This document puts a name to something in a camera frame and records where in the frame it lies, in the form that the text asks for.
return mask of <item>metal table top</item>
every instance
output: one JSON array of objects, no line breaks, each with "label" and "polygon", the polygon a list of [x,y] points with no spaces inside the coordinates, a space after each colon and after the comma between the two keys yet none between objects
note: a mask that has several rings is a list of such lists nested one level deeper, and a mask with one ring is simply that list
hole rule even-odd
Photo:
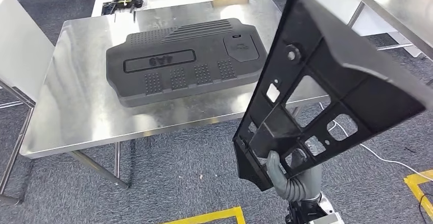
[{"label": "metal table top", "polygon": [[[222,0],[66,21],[20,153],[29,158],[81,150],[242,117],[255,84],[135,108],[123,107],[106,79],[105,51],[137,33],[238,18],[269,51],[281,12],[272,0]],[[289,103],[323,100],[307,82]]]},{"label": "metal table top", "polygon": [[361,0],[433,60],[433,0]]}]

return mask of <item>black plastic cover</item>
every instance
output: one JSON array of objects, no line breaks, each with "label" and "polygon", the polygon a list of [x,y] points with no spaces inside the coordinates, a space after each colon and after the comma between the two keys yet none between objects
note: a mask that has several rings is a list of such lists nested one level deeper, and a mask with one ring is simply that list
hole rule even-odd
[{"label": "black plastic cover", "polygon": [[[311,76],[329,94],[331,103],[301,127],[285,104],[304,76]],[[271,84],[279,91],[275,102],[267,96]],[[431,108],[432,102],[430,88],[315,0],[287,0],[253,97],[233,138],[239,177],[266,190],[272,182],[257,157],[266,158],[270,150],[280,154],[289,179]],[[358,130],[338,141],[327,125],[340,114],[350,116]],[[313,136],[325,148],[316,156],[305,145]],[[306,161],[290,168],[285,158],[297,149],[306,154]]]},{"label": "black plastic cover", "polygon": [[130,34],[106,55],[108,82],[135,107],[256,82],[267,53],[231,18]]}]

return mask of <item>textured dot pattern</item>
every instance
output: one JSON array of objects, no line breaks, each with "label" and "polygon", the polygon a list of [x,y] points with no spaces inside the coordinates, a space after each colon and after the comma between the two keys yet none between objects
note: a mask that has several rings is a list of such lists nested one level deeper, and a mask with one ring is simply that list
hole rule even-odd
[{"label": "textured dot pattern", "polygon": [[210,79],[210,73],[209,73],[209,68],[207,67],[207,64],[195,66],[194,72],[196,75],[198,85],[212,82],[212,80]]},{"label": "textured dot pattern", "polygon": [[172,82],[172,89],[174,90],[185,88],[187,85],[183,68],[170,70],[170,81]]},{"label": "textured dot pattern", "polygon": [[236,72],[234,71],[230,60],[218,62],[218,68],[220,69],[222,80],[236,78]]},{"label": "textured dot pattern", "polygon": [[145,74],[146,95],[162,91],[161,78],[157,72]]},{"label": "textured dot pattern", "polygon": [[158,29],[148,32],[135,33],[130,35],[132,46],[141,46],[152,43],[159,43],[163,38],[176,28]]}]

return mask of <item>round hole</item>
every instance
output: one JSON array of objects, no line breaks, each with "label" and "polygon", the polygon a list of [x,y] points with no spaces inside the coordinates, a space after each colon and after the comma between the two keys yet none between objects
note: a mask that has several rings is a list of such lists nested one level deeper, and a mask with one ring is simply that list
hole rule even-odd
[{"label": "round hole", "polygon": [[293,61],[295,59],[295,57],[296,57],[296,54],[294,52],[289,52],[287,54],[287,57],[288,57],[289,60]]}]

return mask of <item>yellow floor tape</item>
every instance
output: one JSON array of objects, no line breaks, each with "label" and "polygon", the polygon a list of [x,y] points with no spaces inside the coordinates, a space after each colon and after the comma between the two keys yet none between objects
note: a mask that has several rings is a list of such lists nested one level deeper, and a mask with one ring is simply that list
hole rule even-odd
[{"label": "yellow floor tape", "polygon": [[244,214],[242,213],[242,209],[239,206],[227,210],[193,216],[182,220],[170,221],[164,224],[199,224],[232,216],[236,217],[237,224],[245,224]]},{"label": "yellow floor tape", "polygon": [[[420,174],[429,178],[433,178],[433,169],[421,172]],[[428,179],[418,174],[412,174],[405,177],[404,182],[406,182],[406,184],[411,189],[412,193],[414,193],[418,201],[421,201],[424,193],[422,192],[419,185],[428,182]],[[433,220],[433,206],[431,205],[427,197],[422,198],[421,206],[424,208],[425,212],[427,212],[428,216],[430,216],[430,218]]]}]

